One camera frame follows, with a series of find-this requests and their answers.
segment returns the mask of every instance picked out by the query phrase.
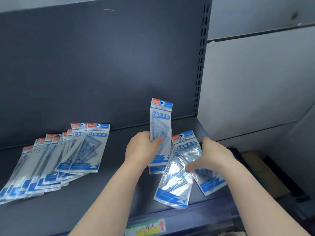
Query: hand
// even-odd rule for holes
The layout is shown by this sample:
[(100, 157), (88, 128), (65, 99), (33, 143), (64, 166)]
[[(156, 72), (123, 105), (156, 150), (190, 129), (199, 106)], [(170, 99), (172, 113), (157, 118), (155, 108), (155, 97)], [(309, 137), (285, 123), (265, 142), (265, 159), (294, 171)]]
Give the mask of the hand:
[(153, 161), (162, 141), (163, 138), (159, 137), (150, 142), (149, 131), (137, 133), (127, 145), (125, 163), (143, 171)]
[(220, 143), (212, 141), (208, 137), (203, 138), (202, 156), (186, 165), (186, 171), (193, 171), (198, 168), (207, 168), (222, 173), (224, 167), (231, 162), (237, 161), (232, 152)]

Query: person's right hand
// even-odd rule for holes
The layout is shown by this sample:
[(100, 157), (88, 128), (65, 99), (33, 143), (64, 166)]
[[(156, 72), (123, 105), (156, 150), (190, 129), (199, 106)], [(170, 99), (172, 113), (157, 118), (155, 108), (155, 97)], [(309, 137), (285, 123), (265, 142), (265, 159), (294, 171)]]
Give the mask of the person's right hand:
[(187, 164), (186, 171), (207, 168), (221, 173), (225, 166), (237, 161), (229, 149), (208, 137), (203, 138), (202, 147), (202, 156), (198, 160)]

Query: shelf label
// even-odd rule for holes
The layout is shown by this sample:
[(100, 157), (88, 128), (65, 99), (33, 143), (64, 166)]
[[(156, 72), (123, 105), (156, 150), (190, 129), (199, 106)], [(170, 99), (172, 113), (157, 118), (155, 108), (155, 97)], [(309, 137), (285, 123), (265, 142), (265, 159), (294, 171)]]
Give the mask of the shelf label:
[(148, 236), (166, 232), (164, 218), (127, 226), (125, 236)]

